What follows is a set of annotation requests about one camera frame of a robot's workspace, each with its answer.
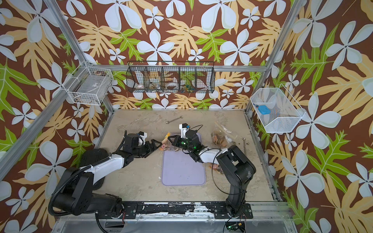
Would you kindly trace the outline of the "ziploc bag with cookies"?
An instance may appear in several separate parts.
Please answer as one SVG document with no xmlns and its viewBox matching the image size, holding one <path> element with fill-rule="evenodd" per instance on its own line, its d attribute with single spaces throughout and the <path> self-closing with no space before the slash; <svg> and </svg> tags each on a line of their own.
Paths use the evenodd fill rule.
<svg viewBox="0 0 373 233">
<path fill-rule="evenodd" d="M 178 151 L 179 150 L 179 148 L 173 146 L 172 143 L 168 140 L 169 136 L 171 135 L 172 134 L 168 132 L 166 136 L 164 137 L 162 141 L 162 145 L 159 148 L 161 151 Z"/>
</svg>

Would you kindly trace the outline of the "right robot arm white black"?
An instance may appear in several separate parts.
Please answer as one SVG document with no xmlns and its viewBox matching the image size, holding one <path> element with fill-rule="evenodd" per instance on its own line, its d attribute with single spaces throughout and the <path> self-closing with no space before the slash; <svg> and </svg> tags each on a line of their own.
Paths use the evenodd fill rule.
<svg viewBox="0 0 373 233">
<path fill-rule="evenodd" d="M 256 168 L 241 149 L 232 145 L 228 148 L 209 148 L 200 143 L 199 137 L 182 138 L 179 135 L 168 137 L 168 141 L 177 148 L 186 151 L 197 163 L 217 164 L 222 169 L 230 190 L 222 193 L 228 195 L 226 209 L 230 217 L 238 217 L 245 212 L 247 186 L 256 173 Z"/>
</svg>

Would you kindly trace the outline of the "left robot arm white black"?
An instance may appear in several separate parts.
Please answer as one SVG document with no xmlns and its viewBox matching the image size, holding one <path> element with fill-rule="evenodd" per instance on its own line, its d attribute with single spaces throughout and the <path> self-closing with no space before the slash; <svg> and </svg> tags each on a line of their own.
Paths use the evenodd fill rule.
<svg viewBox="0 0 373 233">
<path fill-rule="evenodd" d="M 147 141 L 147 134 L 125 133 L 114 153 L 97 162 L 63 173 L 51 195 L 48 213 L 52 216 L 95 213 L 98 216 L 119 217 L 122 199 L 111 194 L 94 193 L 94 185 L 107 175 L 128 166 L 136 158 L 146 158 L 162 146 L 162 142 Z"/>
</svg>

